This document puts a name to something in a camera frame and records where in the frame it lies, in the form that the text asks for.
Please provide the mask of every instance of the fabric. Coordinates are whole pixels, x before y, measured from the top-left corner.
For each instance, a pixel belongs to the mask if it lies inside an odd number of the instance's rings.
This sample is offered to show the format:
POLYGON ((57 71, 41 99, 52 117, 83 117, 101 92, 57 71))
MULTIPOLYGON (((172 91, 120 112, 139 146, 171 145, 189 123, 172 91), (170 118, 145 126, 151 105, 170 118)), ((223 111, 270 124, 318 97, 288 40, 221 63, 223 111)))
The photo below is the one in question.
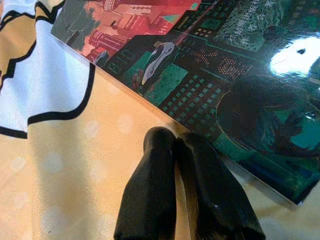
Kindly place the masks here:
MULTIPOLYGON (((62 5, 0 0, 0 240, 113 239, 146 132, 154 126, 187 131, 50 35, 62 5)), ((268 240, 319 239, 319 184, 295 206, 226 164, 268 240)), ((187 240, 176 173, 175 239, 187 240)))

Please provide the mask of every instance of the glossy book cover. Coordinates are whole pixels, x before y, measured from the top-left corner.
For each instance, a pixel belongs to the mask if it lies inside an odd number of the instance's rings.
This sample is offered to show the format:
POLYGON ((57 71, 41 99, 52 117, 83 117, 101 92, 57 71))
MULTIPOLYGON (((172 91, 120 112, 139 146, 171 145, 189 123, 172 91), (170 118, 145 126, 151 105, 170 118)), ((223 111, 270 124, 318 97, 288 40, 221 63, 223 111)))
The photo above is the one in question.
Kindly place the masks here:
POLYGON ((51 33, 296 204, 320 179, 320 0, 67 0, 51 33))

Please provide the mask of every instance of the black object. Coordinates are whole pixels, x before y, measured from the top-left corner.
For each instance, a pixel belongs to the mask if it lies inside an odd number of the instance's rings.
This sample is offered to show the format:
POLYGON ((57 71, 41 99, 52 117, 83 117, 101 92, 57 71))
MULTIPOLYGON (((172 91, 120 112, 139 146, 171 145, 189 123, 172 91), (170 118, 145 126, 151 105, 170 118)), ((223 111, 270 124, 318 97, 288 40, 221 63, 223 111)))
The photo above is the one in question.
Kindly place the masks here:
POLYGON ((211 144, 183 133, 173 147, 184 183, 192 240, 264 240, 241 185, 211 144))
POLYGON ((176 137, 154 127, 144 138, 144 155, 127 183, 115 227, 115 240, 171 240, 176 229, 176 137))

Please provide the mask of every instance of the yellow fabric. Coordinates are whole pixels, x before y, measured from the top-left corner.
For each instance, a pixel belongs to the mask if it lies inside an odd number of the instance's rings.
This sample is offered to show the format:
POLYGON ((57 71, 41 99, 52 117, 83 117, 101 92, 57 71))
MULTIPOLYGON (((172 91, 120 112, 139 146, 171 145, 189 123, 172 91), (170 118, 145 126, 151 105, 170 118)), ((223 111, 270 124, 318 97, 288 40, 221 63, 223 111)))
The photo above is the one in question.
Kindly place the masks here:
MULTIPOLYGON (((0 58, 11 50, 2 49, 0 58)), ((186 131, 96 69, 80 116, 31 124, 28 139, 0 134, 0 240, 113 239, 124 187, 142 157, 144 136, 154 126, 166 126, 176 135, 186 131)), ((319 184, 297 207, 226 164, 244 187, 268 240, 320 239, 319 184)), ((175 239, 188 240, 184 189, 176 173, 175 239)))

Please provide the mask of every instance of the tablecloth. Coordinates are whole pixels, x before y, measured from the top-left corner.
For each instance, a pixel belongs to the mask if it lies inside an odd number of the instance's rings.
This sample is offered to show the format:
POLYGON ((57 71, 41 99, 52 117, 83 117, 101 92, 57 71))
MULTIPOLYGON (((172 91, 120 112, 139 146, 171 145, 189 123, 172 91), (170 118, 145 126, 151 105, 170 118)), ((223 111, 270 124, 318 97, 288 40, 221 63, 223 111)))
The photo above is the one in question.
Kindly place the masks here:
MULTIPOLYGON (((187 131, 50 35, 63 3, 0 0, 0 240, 113 239, 146 132, 187 131)), ((225 163, 268 240, 320 240, 319 184, 295 206, 225 163)), ((175 178, 175 239, 188 240, 175 178)))

